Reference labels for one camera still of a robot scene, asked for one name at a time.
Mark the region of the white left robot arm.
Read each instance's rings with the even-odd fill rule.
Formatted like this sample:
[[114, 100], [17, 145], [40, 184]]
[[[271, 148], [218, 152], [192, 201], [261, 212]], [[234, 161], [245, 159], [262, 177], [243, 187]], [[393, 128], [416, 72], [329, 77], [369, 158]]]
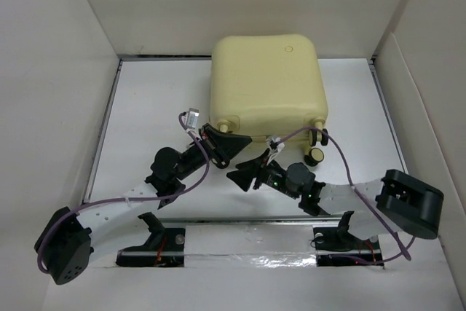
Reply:
[[100, 239], [132, 218], [196, 189], [199, 182], [186, 186], [182, 180], [200, 168], [207, 173], [211, 165], [227, 168], [252, 142], [249, 136], [222, 133], [210, 124], [199, 132], [186, 151], [161, 148], [144, 182], [121, 197], [56, 210], [34, 245], [39, 270], [58, 286], [70, 283], [87, 268]]

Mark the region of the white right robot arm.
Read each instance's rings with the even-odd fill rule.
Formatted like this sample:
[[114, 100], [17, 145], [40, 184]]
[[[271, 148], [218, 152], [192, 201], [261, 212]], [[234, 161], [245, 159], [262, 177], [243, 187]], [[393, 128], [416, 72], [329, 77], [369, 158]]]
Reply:
[[258, 157], [226, 176], [245, 192], [265, 185], [298, 200], [298, 207], [311, 216], [340, 215], [336, 239], [345, 248], [393, 232], [423, 240], [438, 236], [443, 192], [399, 170], [387, 170], [369, 182], [336, 185], [318, 181], [302, 162], [282, 168]]

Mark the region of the yellow suitcase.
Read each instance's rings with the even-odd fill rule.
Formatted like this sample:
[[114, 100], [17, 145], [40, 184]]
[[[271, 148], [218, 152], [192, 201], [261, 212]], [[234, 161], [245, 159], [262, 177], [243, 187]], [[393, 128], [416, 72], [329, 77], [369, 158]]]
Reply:
[[317, 148], [328, 102], [314, 44], [301, 34], [228, 36], [213, 48], [209, 122], [224, 133], [270, 136], [298, 145], [311, 167], [324, 159]]

